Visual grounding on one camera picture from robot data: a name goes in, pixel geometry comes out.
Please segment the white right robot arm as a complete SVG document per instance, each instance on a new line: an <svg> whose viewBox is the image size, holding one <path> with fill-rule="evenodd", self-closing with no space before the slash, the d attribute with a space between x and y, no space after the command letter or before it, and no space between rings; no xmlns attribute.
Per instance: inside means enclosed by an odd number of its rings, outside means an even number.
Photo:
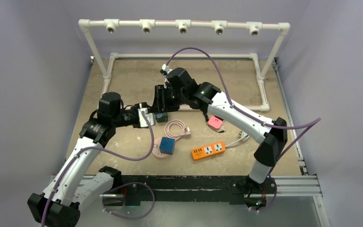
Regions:
<svg viewBox="0 0 363 227"><path fill-rule="evenodd" d="M259 146L254 153L255 161L246 185L251 192L263 189L265 179L288 141L286 121L280 117L273 120L257 115L228 98L217 86L209 82L198 84L184 68L161 69L160 73L166 81L155 87L153 105L149 110L169 113L178 111L181 105L188 105L204 114L219 117L247 133Z"/></svg>

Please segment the pink small charger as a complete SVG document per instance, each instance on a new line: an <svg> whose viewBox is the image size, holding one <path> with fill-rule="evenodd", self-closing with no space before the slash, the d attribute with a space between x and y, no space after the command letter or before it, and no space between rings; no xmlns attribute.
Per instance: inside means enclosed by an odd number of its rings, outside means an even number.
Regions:
<svg viewBox="0 0 363 227"><path fill-rule="evenodd" d="M213 130L220 130L222 128L222 125L223 125L223 120L216 117L216 116L211 116L209 118L209 120L207 121L207 125L213 129Z"/></svg>

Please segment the pink round socket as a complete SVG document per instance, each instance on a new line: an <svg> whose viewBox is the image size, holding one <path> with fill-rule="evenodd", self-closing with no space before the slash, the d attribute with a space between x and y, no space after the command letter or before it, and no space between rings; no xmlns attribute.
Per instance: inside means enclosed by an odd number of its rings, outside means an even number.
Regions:
<svg viewBox="0 0 363 227"><path fill-rule="evenodd" d="M151 154L153 156L155 156L158 159L166 159L169 158L171 155L165 154L165 153L161 153L160 151L160 143L162 141L162 137L156 138L154 140L154 145L153 145L153 150L151 152Z"/></svg>

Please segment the dark green cube plug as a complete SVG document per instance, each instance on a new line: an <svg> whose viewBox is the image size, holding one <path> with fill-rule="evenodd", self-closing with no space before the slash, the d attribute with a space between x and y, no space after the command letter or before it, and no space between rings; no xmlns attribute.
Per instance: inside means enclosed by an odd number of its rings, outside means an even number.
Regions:
<svg viewBox="0 0 363 227"><path fill-rule="evenodd" d="M168 113L156 113L155 116L156 116L156 121L159 123L168 122L169 119Z"/></svg>

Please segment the orange power strip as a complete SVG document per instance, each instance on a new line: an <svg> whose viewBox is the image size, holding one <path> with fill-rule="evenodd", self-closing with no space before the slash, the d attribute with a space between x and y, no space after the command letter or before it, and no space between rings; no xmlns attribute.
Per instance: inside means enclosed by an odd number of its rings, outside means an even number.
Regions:
<svg viewBox="0 0 363 227"><path fill-rule="evenodd" d="M226 146L222 141L195 148L191 151L191 156L194 161L212 157L224 153Z"/></svg>

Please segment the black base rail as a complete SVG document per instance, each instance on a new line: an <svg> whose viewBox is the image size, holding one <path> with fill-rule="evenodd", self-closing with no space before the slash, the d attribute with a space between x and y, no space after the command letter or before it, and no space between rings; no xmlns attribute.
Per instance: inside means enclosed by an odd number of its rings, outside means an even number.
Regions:
<svg viewBox="0 0 363 227"><path fill-rule="evenodd" d="M231 205L263 207L266 196L276 192L274 179L257 184L246 175L123 175L114 183L115 194L127 206L142 201L228 202Z"/></svg>

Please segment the blue cube socket adapter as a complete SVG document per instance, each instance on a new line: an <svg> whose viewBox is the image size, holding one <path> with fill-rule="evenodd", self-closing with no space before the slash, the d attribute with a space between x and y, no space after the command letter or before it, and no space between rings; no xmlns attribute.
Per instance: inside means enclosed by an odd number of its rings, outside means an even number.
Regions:
<svg viewBox="0 0 363 227"><path fill-rule="evenodd" d="M161 154L173 155L175 148L175 139L169 137L162 137L159 145Z"/></svg>

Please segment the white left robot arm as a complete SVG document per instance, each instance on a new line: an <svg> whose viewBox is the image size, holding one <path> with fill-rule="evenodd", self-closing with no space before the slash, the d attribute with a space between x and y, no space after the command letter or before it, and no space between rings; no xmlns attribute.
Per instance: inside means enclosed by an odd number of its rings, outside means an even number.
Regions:
<svg viewBox="0 0 363 227"><path fill-rule="evenodd" d="M80 182L117 128L132 125L151 129L155 123L155 115L149 113L146 104L125 107L120 94L103 94L98 109L83 125L75 148L59 173L42 193L29 197L27 204L35 221L43 227L74 227L81 213L99 195L119 192L121 172L112 167L103 167L83 186Z"/></svg>

